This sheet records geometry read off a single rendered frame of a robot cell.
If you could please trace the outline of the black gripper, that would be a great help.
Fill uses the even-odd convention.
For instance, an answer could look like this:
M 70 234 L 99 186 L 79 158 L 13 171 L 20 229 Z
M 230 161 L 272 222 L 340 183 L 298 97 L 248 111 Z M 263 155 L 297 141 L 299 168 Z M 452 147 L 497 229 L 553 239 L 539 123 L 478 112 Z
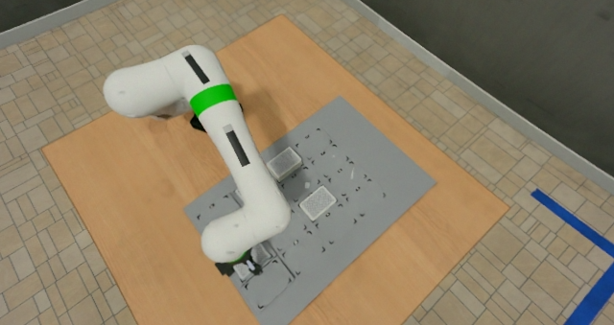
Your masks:
M 248 270 L 256 276 L 262 271 L 262 269 L 258 264 L 254 262 L 252 258 L 253 257 L 251 256 L 251 252 L 250 252 L 248 258 L 245 261 L 243 261 L 243 264 L 249 266 Z

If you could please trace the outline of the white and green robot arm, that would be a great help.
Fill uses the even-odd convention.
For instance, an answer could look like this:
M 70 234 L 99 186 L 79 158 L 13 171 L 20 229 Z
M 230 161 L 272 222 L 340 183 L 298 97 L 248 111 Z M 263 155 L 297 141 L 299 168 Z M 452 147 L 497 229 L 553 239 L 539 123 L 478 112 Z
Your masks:
M 241 209 L 211 221 L 201 235 L 204 254 L 218 262 L 214 265 L 222 276 L 230 277 L 253 246 L 287 228 L 291 206 L 256 148 L 212 51 L 189 45 L 163 58 L 119 69 L 106 79 L 104 96 L 115 112 L 132 119 L 150 116 L 167 121 L 191 110 L 196 113 L 244 201 Z

